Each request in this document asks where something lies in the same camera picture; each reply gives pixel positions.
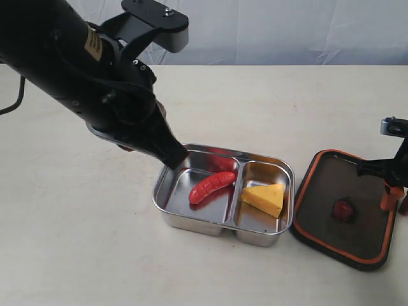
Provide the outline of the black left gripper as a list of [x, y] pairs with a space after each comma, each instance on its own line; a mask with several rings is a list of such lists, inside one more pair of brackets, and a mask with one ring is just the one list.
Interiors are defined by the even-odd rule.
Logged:
[[61, 63], [70, 75], [73, 95], [61, 104], [84, 120], [94, 135], [126, 152], [137, 150], [174, 170], [188, 156], [174, 137], [153, 93], [156, 76], [140, 61], [98, 64], [98, 72]]

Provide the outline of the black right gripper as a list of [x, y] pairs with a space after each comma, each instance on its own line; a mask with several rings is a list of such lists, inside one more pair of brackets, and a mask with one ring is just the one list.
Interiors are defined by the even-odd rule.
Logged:
[[407, 138], [403, 138], [395, 156], [391, 159], [363, 160], [358, 162], [358, 176], [371, 175], [384, 179], [382, 210], [394, 210], [398, 204], [399, 214], [408, 214], [407, 195]]

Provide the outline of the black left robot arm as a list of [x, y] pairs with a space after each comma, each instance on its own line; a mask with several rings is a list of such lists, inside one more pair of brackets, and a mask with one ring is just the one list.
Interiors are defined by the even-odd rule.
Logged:
[[91, 133], [169, 168], [187, 157], [139, 56], [155, 43], [177, 53], [189, 19], [157, 1], [123, 1], [101, 25], [66, 1], [2, 1], [1, 62], [79, 116]]

